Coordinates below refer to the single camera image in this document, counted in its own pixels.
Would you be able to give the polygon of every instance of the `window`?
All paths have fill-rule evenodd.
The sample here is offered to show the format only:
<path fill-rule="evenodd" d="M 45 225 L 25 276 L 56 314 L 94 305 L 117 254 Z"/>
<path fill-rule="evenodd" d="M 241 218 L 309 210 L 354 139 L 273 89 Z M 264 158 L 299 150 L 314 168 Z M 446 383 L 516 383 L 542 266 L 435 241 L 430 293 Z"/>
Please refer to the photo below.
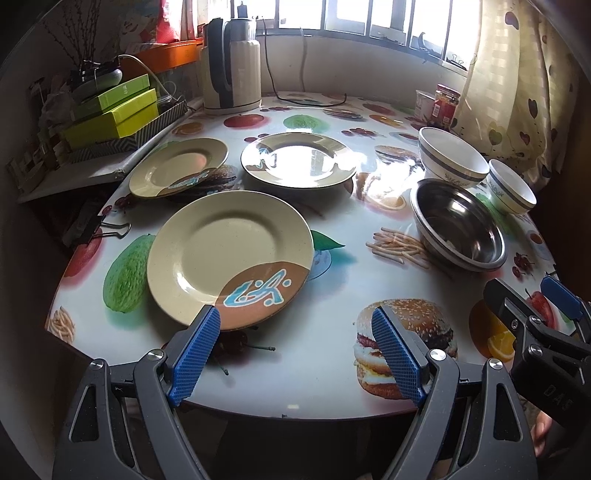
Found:
<path fill-rule="evenodd" d="M 325 35 L 410 48 L 468 68 L 478 40 L 480 0 L 230 0 L 269 34 Z M 262 22 L 258 28 L 263 29 Z"/>

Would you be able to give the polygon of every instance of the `orange shelf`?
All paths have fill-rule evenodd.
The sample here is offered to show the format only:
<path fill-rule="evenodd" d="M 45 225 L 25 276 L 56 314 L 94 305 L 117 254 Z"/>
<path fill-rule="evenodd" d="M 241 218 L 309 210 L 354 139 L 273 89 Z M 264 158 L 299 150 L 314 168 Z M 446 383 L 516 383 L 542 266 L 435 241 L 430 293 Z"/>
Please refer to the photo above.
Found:
<path fill-rule="evenodd" d="M 161 73 L 199 60 L 202 48 L 203 39 L 199 38 L 161 45 L 141 51 L 134 56 L 143 61 L 154 73 Z M 123 80 L 148 73 L 139 63 L 126 57 L 121 58 L 121 70 L 123 71 Z"/>

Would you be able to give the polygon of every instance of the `hand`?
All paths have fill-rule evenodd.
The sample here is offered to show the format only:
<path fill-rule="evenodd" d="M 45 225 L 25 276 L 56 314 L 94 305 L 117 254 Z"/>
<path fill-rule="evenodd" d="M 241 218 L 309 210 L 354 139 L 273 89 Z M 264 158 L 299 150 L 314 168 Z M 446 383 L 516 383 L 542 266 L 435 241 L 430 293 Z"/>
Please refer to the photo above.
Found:
<path fill-rule="evenodd" d="M 546 446 L 546 435 L 552 426 L 552 419 L 543 411 L 538 414 L 535 425 L 531 428 L 531 438 L 534 441 L 535 456 L 539 457 Z"/>

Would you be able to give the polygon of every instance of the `cable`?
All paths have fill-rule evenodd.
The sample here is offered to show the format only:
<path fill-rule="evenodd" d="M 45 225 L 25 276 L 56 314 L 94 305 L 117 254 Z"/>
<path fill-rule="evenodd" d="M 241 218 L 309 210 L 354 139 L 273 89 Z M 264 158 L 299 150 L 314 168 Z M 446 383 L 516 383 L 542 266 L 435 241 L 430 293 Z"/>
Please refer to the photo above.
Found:
<path fill-rule="evenodd" d="M 126 53 L 122 53 L 121 55 L 119 55 L 119 58 L 121 57 L 126 57 L 128 59 L 132 59 L 135 60 L 137 63 L 139 63 L 143 68 L 146 69 L 146 71 L 151 75 L 151 77 L 156 80 L 156 83 L 158 83 L 158 86 L 160 87 L 160 89 L 166 93 L 166 95 L 170 95 L 170 93 L 168 92 L 168 90 L 166 88 L 164 88 L 164 85 L 162 85 L 162 82 L 160 82 L 160 79 L 156 76 L 156 74 L 154 72 L 152 72 L 152 70 L 150 70 L 147 65 L 141 61 L 138 57 L 134 57 L 133 55 L 127 55 Z M 170 95 L 172 97 L 172 99 L 175 102 L 178 102 L 178 99 L 173 97 L 172 95 Z"/>
<path fill-rule="evenodd" d="M 309 103 L 303 103 L 303 102 L 297 102 L 296 100 L 289 100 L 289 98 L 281 98 L 279 96 L 279 94 L 277 93 L 277 90 L 275 88 L 275 80 L 273 79 L 273 75 L 271 74 L 271 68 L 269 67 L 269 54 L 267 53 L 267 23 L 265 22 L 265 19 L 262 19 L 262 24 L 265 30 L 265 62 L 267 64 L 267 71 L 269 72 L 269 77 L 271 78 L 271 86 L 273 87 L 273 93 L 275 94 L 275 96 L 277 97 L 278 100 L 283 100 L 284 102 L 289 102 L 289 103 L 294 103 L 295 105 L 301 105 L 301 106 L 317 106 L 320 108 L 326 108 L 326 107 L 331 107 L 331 106 L 339 106 L 339 105 L 343 105 L 346 101 L 347 101 L 347 94 L 345 93 L 345 98 L 342 102 L 339 103 L 328 103 L 325 105 L 311 105 Z"/>
<path fill-rule="evenodd" d="M 304 67 L 306 66 L 306 57 L 308 56 L 308 42 L 306 41 L 306 37 L 304 36 L 304 29 L 300 27 L 300 35 L 301 35 L 301 66 L 300 66 L 300 83 L 301 83 L 301 91 L 306 91 L 306 86 L 304 85 Z"/>

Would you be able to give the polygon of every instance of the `heart pattern curtain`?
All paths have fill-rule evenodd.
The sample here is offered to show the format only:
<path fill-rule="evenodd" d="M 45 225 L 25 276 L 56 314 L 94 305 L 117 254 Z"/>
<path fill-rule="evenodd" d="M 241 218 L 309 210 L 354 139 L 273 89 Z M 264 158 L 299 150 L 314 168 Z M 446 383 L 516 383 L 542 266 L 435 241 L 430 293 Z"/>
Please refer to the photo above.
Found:
<path fill-rule="evenodd" d="M 452 131 L 540 190 L 562 167 L 578 84 L 570 50 L 527 0 L 482 0 Z"/>

